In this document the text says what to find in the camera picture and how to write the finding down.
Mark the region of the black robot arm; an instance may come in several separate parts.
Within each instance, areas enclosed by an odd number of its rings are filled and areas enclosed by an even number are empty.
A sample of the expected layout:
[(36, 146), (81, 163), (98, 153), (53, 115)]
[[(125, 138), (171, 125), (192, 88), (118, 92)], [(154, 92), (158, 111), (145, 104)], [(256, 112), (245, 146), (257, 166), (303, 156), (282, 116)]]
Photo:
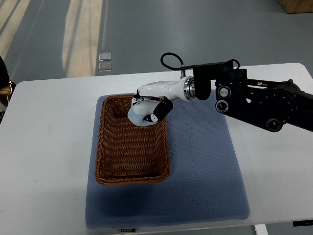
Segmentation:
[(216, 110), (226, 116), (238, 119), (270, 132), (278, 132), (288, 123), (309, 131), (313, 129), (313, 96), (302, 90), (289, 79), (275, 82), (249, 79), (247, 70), (235, 59), (226, 62), (208, 63), (170, 69), (181, 71), (192, 69), (193, 81), (185, 95), (198, 100), (208, 99), (211, 81), (215, 81)]

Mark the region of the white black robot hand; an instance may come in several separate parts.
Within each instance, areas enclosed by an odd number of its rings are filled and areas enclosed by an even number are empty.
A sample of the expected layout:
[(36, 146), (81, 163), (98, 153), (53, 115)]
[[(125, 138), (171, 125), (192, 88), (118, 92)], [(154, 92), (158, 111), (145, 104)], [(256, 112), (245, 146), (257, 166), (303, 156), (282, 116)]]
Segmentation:
[(161, 122), (170, 113), (172, 101), (177, 98), (183, 101), (197, 100), (193, 77), (185, 76), (179, 81), (159, 81), (143, 85), (133, 94), (131, 107), (140, 101), (158, 101), (153, 114)]

